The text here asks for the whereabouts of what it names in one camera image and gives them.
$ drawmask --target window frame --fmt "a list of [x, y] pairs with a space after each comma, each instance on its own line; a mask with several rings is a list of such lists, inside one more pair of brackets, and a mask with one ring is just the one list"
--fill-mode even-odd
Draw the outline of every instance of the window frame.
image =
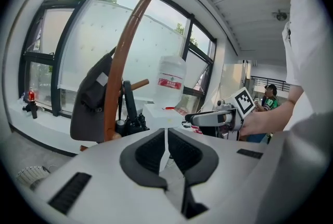
[[[52, 109], [45, 108], [45, 111], [51, 112], [54, 116], [64, 116], [67, 118], [71, 117], [71, 114], [67, 111], [62, 111], [61, 109], [61, 89], [58, 88], [59, 81], [59, 73], [61, 67], [62, 55], [66, 46], [66, 42], [68, 37], [75, 26], [77, 19], [80, 17], [83, 9], [91, 0], [45, 0], [42, 5], [37, 10], [32, 23], [28, 29], [27, 35], [25, 37], [25, 41], [23, 44], [21, 58], [20, 58], [20, 66], [19, 66], [19, 97], [29, 88], [29, 78], [30, 78], [30, 63], [37, 62], [40, 64], [46, 64], [53, 67], [52, 69], [52, 80], [51, 80], [51, 105]], [[178, 5], [172, 0], [160, 0], [166, 3], [168, 6], [172, 7], [183, 16], [187, 18], [186, 29], [187, 34], [184, 34], [184, 43], [183, 43], [183, 53], [182, 58], [186, 61], [186, 57], [189, 51], [195, 53], [199, 58], [205, 61], [208, 64], [208, 78], [204, 87], [202, 87], [203, 91], [198, 91], [193, 88], [184, 87], [183, 94], [191, 95], [195, 97], [199, 97], [199, 106], [200, 109], [206, 99], [207, 90], [210, 83], [210, 78], [212, 74], [213, 68], [213, 59], [206, 55], [202, 50], [193, 45], [190, 40], [190, 35], [192, 31], [193, 24], [195, 24], [212, 42], [215, 44], [214, 51], [216, 51], [216, 39], [203, 27], [203, 25], [195, 19], [193, 14], [190, 14], [183, 7]], [[41, 25], [40, 21], [43, 20], [45, 11], [48, 9], [55, 8], [70, 8], [73, 9], [71, 16], [69, 17], [62, 33], [59, 38], [56, 50], [54, 54], [43, 54], [38, 52], [27, 51], [27, 48], [31, 45], [31, 39], [36, 37], [36, 33], [38, 32], [38, 27]]]

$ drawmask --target ceiling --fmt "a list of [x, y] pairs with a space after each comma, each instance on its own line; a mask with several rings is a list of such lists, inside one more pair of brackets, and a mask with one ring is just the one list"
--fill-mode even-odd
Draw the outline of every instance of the ceiling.
[[258, 63], [285, 65], [282, 30], [274, 12], [286, 12], [290, 0], [211, 0], [224, 17], [240, 47], [242, 59]]

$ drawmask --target metal basket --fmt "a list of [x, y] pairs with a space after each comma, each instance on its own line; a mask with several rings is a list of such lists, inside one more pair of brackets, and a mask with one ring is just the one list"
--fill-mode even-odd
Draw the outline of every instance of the metal basket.
[[45, 167], [27, 167], [17, 173], [16, 179], [23, 185], [34, 190], [36, 186], [48, 175], [50, 172]]

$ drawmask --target hand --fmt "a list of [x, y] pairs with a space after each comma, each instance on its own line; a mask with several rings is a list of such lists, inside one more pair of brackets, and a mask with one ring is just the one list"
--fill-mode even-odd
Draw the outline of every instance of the hand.
[[265, 123], [265, 113], [264, 112], [251, 112], [244, 119], [244, 124], [242, 129], [240, 129], [240, 136], [244, 135], [255, 135], [263, 133], [263, 126]]

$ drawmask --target red label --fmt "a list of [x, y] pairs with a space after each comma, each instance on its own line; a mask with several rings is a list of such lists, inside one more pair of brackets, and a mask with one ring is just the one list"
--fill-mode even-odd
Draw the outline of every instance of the red label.
[[165, 86], [165, 87], [175, 88], [175, 89], [181, 89], [182, 88], [182, 83], [173, 82], [173, 81], [169, 81], [167, 79], [162, 79], [162, 78], [159, 78], [157, 84], [160, 85], [160, 86]]

